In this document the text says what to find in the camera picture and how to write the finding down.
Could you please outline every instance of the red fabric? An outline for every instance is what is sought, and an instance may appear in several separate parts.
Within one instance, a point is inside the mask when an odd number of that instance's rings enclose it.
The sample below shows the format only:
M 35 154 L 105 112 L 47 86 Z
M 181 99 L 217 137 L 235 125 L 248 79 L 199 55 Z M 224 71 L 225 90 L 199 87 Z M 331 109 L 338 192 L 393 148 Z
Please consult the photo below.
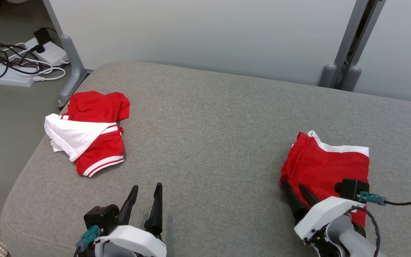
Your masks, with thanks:
M 68 120 L 84 122 L 117 122 L 129 117 L 129 100 L 119 92 L 103 95 L 96 91 L 75 93 L 70 98 L 67 106 Z M 112 132 L 104 131 L 90 147 L 76 161 L 77 174 L 87 176 L 84 172 L 94 164 L 99 164 L 96 168 L 89 171 L 91 177 L 93 171 L 98 171 L 108 165 L 117 164 L 116 160 L 105 162 L 106 158 L 123 156 L 124 147 L 121 140 L 123 129 Z
M 306 133 L 299 133 L 297 141 L 288 153 L 288 158 L 281 169 L 296 195 L 308 205 L 298 188 L 304 184 L 320 201 L 330 197 L 339 197 L 335 185 L 342 179 L 356 179 L 367 182 L 369 158 L 362 153 L 327 152 L 318 146 L 315 138 Z M 351 213 L 352 220 L 364 226 L 364 212 Z
M 116 122 L 129 117 L 129 100 L 119 92 L 79 92 L 71 96 L 65 115 L 75 121 Z

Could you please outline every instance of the white board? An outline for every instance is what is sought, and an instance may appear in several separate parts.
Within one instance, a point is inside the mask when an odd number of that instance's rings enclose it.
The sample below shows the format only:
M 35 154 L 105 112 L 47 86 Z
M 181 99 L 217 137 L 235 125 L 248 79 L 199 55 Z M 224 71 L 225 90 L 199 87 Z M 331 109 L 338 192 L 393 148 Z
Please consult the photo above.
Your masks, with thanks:
M 411 101 L 411 0 L 387 0 L 357 63 L 354 92 Z
M 51 0 L 86 69 L 146 61 L 316 85 L 355 0 Z

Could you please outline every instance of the gray floor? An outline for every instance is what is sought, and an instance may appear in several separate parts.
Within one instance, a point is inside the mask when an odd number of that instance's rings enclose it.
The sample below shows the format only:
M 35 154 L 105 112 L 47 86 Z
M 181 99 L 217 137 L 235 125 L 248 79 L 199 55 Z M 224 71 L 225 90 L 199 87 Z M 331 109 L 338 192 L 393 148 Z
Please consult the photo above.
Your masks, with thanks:
M 4 44 L 26 42 L 43 26 L 52 27 L 52 23 L 41 0 L 23 4 L 4 2 L 0 8 L 0 42 Z M 52 34 L 52 39 L 59 44 L 56 35 Z M 44 116 L 59 112 L 54 101 L 68 77 L 69 74 L 60 80 L 35 82 L 30 88 L 0 86 L 0 212 L 15 180 L 45 134 Z

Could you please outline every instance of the gray fabric surface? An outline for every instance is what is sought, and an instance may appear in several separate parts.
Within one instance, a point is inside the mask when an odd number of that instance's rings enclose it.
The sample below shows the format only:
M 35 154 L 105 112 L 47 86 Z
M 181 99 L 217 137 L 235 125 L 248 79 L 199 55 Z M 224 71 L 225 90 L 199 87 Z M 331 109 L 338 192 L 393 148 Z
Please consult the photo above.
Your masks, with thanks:
M 79 91 L 120 91 L 126 161 L 80 177 L 47 137 L 5 204 L 10 253 L 72 256 L 96 205 L 124 202 L 139 185 L 130 224 L 142 227 L 163 183 L 169 257 L 304 256 L 279 189 L 279 172 L 300 131 L 330 145 L 370 148 L 373 192 L 411 200 L 411 102 L 280 81 L 156 64 L 112 64 Z M 388 256 L 411 256 L 411 206 L 370 205 Z M 375 243 L 367 220 L 367 234 Z

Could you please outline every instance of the white power strip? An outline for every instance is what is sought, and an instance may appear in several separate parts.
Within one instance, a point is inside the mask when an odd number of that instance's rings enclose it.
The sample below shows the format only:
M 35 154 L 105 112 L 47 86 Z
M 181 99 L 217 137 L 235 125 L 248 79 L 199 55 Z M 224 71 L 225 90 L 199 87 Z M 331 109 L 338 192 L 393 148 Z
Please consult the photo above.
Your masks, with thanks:
M 5 71 L 6 66 L 0 65 L 0 76 Z M 25 72 L 36 72 L 36 68 L 28 68 L 28 67 L 15 67 L 18 70 L 22 70 Z M 17 71 L 8 68 L 7 72 L 2 78 L 0 78 L 0 85 L 7 85 L 7 86 L 24 86 L 24 87 L 31 87 L 33 84 L 33 75 L 21 75 Z
M 37 42 L 36 38 L 31 39 L 30 41 L 25 43 L 25 47 L 28 49 L 32 49 L 39 43 Z M 47 42 L 46 44 L 43 45 L 45 48 L 44 52 L 38 53 L 37 51 L 34 51 L 33 54 L 35 54 L 40 60 L 50 63 L 51 65 L 58 66 L 62 65 L 64 62 L 67 62 L 69 60 L 69 57 L 67 57 L 66 51 L 64 51 L 61 47 L 55 45 L 52 42 Z

